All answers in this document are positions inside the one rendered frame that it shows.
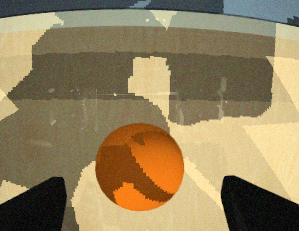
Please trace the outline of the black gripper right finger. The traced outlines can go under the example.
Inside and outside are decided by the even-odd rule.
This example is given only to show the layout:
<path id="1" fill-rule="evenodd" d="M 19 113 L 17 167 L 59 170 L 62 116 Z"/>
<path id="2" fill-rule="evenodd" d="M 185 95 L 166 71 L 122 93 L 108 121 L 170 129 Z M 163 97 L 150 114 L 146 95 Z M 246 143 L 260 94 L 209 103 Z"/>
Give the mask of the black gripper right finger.
<path id="1" fill-rule="evenodd" d="M 222 180 L 221 201 L 230 231 L 299 231 L 299 204 L 239 176 Z"/>

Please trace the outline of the orange ball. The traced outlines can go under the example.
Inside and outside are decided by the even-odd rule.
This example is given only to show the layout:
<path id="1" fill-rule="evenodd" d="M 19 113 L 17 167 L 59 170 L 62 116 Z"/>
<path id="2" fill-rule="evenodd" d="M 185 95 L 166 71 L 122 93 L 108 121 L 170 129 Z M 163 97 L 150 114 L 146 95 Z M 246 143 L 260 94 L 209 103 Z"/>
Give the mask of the orange ball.
<path id="1" fill-rule="evenodd" d="M 133 123 L 109 134 L 97 152 L 95 173 L 117 207 L 153 211 L 172 199 L 184 179 L 173 136 L 153 124 Z"/>

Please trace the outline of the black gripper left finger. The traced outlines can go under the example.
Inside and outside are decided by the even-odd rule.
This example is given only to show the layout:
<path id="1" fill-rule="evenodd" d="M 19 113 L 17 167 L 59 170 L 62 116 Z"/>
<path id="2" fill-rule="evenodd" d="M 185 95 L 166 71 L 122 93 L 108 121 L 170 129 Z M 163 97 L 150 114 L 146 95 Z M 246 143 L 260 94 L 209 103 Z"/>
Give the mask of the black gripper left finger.
<path id="1" fill-rule="evenodd" d="M 61 231 L 65 204 L 64 177 L 49 177 L 0 204 L 0 231 Z"/>

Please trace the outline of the clear low corner walls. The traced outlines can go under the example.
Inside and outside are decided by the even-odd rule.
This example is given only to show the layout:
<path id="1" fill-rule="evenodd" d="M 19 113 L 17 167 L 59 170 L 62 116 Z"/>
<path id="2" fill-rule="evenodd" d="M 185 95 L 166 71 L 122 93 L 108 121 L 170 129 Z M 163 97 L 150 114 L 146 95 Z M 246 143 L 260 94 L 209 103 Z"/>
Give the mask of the clear low corner walls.
<path id="1" fill-rule="evenodd" d="M 227 30 L 230 33 L 259 34 L 299 41 L 299 27 L 296 26 L 262 19 L 239 18 L 235 15 L 195 13 L 195 11 L 95 9 L 0 18 L 0 34 L 20 30 L 81 26 L 189 27 L 189 29 Z"/>

